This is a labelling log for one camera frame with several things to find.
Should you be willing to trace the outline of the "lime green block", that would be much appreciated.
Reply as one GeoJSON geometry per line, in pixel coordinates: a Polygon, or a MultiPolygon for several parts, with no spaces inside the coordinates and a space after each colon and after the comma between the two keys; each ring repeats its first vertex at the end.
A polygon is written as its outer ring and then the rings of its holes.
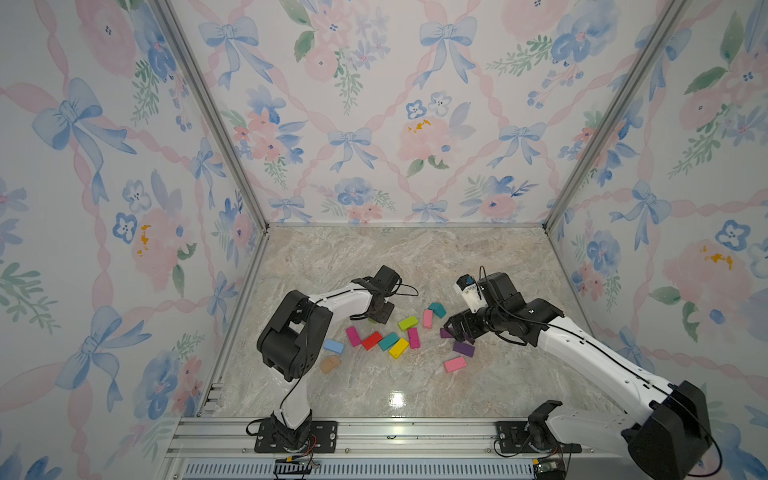
{"type": "Polygon", "coordinates": [[[409,330],[411,328],[417,327],[418,324],[419,324],[418,318],[416,316],[410,316],[410,317],[407,317],[407,318],[401,320],[398,323],[398,327],[402,331],[407,331],[407,330],[409,330]]]}

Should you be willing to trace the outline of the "magenta block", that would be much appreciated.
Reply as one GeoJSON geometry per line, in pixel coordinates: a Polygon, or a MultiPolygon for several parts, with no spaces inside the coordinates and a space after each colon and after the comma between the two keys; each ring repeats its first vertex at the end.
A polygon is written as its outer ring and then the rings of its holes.
{"type": "Polygon", "coordinates": [[[407,330],[408,342],[411,349],[419,349],[421,347],[421,341],[419,331],[417,327],[412,327],[407,330]]]}
{"type": "Polygon", "coordinates": [[[362,344],[360,335],[354,326],[348,327],[345,332],[352,347],[358,347],[362,344]]]}

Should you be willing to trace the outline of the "red block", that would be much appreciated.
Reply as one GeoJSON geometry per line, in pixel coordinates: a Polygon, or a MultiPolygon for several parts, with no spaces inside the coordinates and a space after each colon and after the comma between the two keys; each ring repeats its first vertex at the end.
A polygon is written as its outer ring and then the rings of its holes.
{"type": "Polygon", "coordinates": [[[374,347],[376,347],[382,339],[383,339],[383,336],[381,335],[381,333],[378,331],[375,331],[362,341],[362,346],[366,351],[370,351],[374,347]]]}

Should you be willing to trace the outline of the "yellow block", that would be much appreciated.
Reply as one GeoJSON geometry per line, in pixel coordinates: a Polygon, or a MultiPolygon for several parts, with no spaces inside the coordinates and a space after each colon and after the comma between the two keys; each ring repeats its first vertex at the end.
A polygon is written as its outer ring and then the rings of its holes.
{"type": "Polygon", "coordinates": [[[394,358],[400,358],[410,347],[405,338],[399,338],[398,341],[388,350],[389,355],[394,358]]]}

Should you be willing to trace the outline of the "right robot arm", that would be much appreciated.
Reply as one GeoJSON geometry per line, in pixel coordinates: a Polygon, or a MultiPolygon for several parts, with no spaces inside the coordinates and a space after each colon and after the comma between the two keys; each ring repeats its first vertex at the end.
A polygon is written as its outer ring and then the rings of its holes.
{"type": "Polygon", "coordinates": [[[632,460],[652,479],[686,479],[709,451],[724,455],[699,387],[671,383],[605,348],[552,303],[526,301],[505,273],[479,279],[465,274],[454,287],[467,305],[443,325],[455,340],[492,333],[538,348],[575,369],[621,409],[591,412],[547,400],[529,414],[522,447],[543,453],[567,444],[593,447],[632,460]]]}

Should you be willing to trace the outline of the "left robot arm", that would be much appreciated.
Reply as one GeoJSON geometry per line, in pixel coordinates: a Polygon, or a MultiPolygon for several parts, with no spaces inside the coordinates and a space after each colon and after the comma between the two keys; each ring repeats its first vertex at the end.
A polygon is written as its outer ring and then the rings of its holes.
{"type": "Polygon", "coordinates": [[[394,304],[389,298],[402,286],[402,277],[388,266],[374,276],[351,280],[327,293],[288,292],[262,330],[257,349],[275,373],[279,403],[270,422],[281,435],[303,442],[309,435],[312,410],[306,377],[322,350],[330,326],[338,321],[373,320],[385,324],[394,304]]]}

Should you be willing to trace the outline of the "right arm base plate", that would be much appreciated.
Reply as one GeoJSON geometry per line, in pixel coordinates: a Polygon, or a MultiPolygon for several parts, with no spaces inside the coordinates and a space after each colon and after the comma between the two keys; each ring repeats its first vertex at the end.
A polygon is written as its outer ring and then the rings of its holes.
{"type": "Polygon", "coordinates": [[[535,424],[530,430],[526,420],[499,421],[495,423],[494,450],[504,456],[537,454],[540,456],[577,454],[583,451],[579,444],[558,444],[545,424],[535,424]]]}

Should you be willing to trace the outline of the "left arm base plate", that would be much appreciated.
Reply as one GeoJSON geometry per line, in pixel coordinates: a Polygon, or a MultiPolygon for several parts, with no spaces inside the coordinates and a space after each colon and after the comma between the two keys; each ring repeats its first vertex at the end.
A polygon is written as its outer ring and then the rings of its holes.
{"type": "Polygon", "coordinates": [[[255,432],[247,427],[247,433],[254,437],[254,451],[259,454],[331,454],[336,451],[338,423],[310,420],[292,430],[271,418],[261,422],[255,432]]]}

